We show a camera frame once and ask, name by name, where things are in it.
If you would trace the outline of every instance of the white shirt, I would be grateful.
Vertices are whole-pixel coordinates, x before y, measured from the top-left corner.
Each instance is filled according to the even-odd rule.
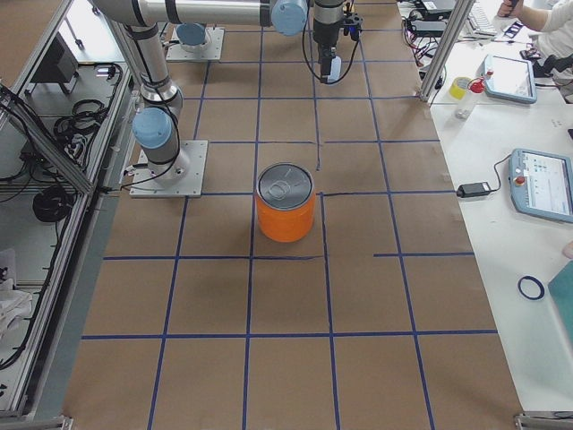
[[[536,45],[544,56],[563,58],[573,54],[573,0],[560,0],[548,11],[549,16],[541,29]],[[556,79],[573,79],[571,69],[553,70]]]

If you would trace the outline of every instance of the yellow tape roll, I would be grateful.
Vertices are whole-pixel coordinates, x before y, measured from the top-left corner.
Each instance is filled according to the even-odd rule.
[[[465,76],[454,79],[451,87],[449,87],[449,94],[451,97],[461,100],[462,97],[464,97],[464,94],[466,94],[467,84],[470,83],[470,81],[471,79],[466,78]]]

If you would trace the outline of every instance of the clear plastic bottle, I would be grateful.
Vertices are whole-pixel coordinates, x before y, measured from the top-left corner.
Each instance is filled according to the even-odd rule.
[[[458,102],[456,106],[456,118],[468,119],[470,114],[474,111],[475,105],[479,101],[481,94],[485,91],[485,84],[483,81],[489,79],[493,72],[488,71],[485,76],[474,79],[469,83],[466,94]]]

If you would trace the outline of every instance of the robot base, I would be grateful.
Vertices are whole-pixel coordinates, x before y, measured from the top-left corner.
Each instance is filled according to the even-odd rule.
[[[131,187],[129,194],[135,198],[165,198],[165,197],[201,197],[203,174],[207,160],[207,141],[181,141],[181,150],[189,159],[189,165],[180,178],[173,183],[161,184],[150,180]],[[147,163],[147,157],[141,151],[138,163]],[[151,172],[146,169],[135,171],[133,182],[151,178]]]
[[[197,47],[197,50],[193,52],[186,51],[181,47],[181,45],[173,45],[167,51],[167,61],[175,63],[220,60],[221,51],[223,50],[223,36],[225,35],[225,30],[221,27],[208,27],[205,30],[207,31],[206,39],[210,39],[210,43],[208,45]],[[179,40],[175,31],[173,32],[171,40]]]

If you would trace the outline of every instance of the gray tablet with blue border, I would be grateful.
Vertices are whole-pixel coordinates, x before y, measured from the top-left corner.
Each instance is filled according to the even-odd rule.
[[[512,100],[519,103],[535,103],[534,71],[527,60],[488,55],[482,63],[482,75],[493,71],[485,80],[485,92],[491,97]]]
[[[569,157],[516,149],[509,158],[509,186],[517,211],[573,222],[573,168]]]

